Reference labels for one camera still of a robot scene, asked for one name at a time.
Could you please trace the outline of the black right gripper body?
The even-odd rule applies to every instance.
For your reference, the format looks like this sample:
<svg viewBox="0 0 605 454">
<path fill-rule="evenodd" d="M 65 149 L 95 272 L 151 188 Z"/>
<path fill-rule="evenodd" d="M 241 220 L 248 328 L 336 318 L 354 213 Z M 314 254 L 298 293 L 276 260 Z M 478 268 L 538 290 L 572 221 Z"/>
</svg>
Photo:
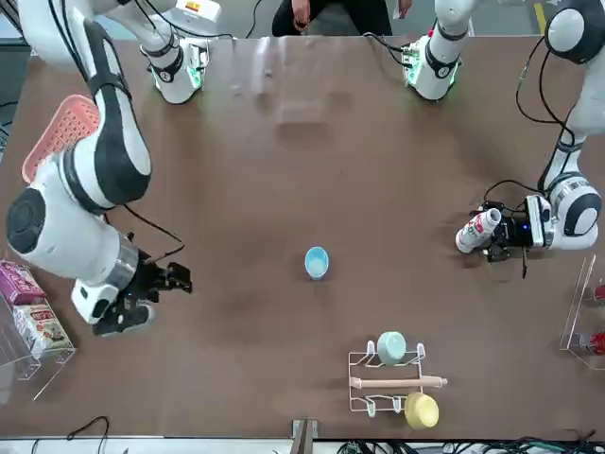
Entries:
<svg viewBox="0 0 605 454">
<path fill-rule="evenodd" d="M 124 306 L 135 306 L 142 303 L 158 304 L 160 292 L 168 288 L 168 269 L 147 260 L 148 256 L 138 257 L 132 279 L 119 292 L 119 302 Z"/>
</svg>

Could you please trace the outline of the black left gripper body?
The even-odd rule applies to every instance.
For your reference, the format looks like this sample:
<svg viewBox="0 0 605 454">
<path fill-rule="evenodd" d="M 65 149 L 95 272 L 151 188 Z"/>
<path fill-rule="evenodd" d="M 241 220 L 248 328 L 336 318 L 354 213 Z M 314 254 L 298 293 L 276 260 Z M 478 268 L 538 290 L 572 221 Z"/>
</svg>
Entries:
<svg viewBox="0 0 605 454">
<path fill-rule="evenodd" d="M 491 250 L 500 252 L 509 248 L 530 248 L 533 237 L 525 209 L 510 210 L 497 207 L 501 219 L 492 233 Z"/>
</svg>

